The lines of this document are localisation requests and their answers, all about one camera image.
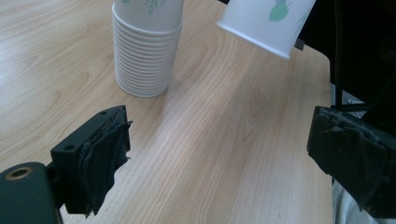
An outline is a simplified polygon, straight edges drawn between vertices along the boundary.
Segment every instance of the green logo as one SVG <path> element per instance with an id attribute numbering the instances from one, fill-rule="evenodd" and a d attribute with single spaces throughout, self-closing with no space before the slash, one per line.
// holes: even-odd
<path id="1" fill-rule="evenodd" d="M 148 5 L 148 14 L 151 15 L 151 13 L 152 13 L 155 9 L 158 8 L 158 5 L 159 5 L 159 4 L 158 4 L 158 1 L 159 1 L 159 0 L 147 0 L 147 1 L 146 1 L 145 5 L 147 5 L 147 4 L 149 3 L 149 5 Z M 165 0 L 161 0 L 160 7 L 163 5 L 164 2 L 165 2 Z"/>
<path id="2" fill-rule="evenodd" d="M 273 6 L 270 12 L 270 21 L 282 21 L 289 14 L 289 6 L 286 5 L 286 0 L 276 0 L 276 5 Z"/>
<path id="3" fill-rule="evenodd" d="M 299 34 L 300 31 L 303 29 L 305 21 L 306 21 L 306 19 L 308 19 L 308 16 L 309 16 L 310 12 L 311 12 L 311 8 L 307 9 L 305 14 L 297 21 L 298 28 L 297 28 L 297 30 L 296 30 L 294 35 Z"/>

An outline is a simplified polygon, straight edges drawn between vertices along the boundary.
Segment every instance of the stack of paper cups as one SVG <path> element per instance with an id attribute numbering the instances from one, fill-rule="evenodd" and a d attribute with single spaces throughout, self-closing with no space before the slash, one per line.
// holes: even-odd
<path id="1" fill-rule="evenodd" d="M 126 92 L 152 97 L 172 77 L 183 0 L 117 0 L 113 5 L 116 80 Z"/>

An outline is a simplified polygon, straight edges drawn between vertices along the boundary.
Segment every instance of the wooden table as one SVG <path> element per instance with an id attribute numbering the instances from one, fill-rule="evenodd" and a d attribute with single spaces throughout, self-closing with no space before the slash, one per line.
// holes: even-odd
<path id="1" fill-rule="evenodd" d="M 306 152 L 329 62 L 285 61 L 221 30 L 225 6 L 186 0 L 172 82 L 154 98 L 115 81 L 109 0 L 2 1 L 0 170 L 51 161 L 95 113 L 126 105 L 131 159 L 99 214 L 65 223 L 331 223 L 331 178 Z"/>

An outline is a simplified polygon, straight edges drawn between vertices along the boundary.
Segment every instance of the held paper cup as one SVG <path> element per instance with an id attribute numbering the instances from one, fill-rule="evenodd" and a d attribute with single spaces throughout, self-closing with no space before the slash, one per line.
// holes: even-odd
<path id="1" fill-rule="evenodd" d="M 315 0 L 231 0 L 218 25 L 289 59 Z"/>
<path id="2" fill-rule="evenodd" d="M 113 12 L 120 21 L 151 32 L 175 30 L 181 24 L 184 0 L 116 0 Z"/>

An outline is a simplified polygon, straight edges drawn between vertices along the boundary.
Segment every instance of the table surface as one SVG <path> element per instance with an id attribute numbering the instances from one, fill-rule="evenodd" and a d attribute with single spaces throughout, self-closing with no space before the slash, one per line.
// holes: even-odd
<path id="1" fill-rule="evenodd" d="M 2 1 L 0 170 L 51 161 L 95 113 L 126 105 L 131 159 L 97 216 L 65 223 L 331 223 L 332 182 L 307 155 L 329 61 L 286 61 L 221 30 L 225 5 L 186 0 L 173 79 L 154 98 L 115 81 L 109 0 Z"/>

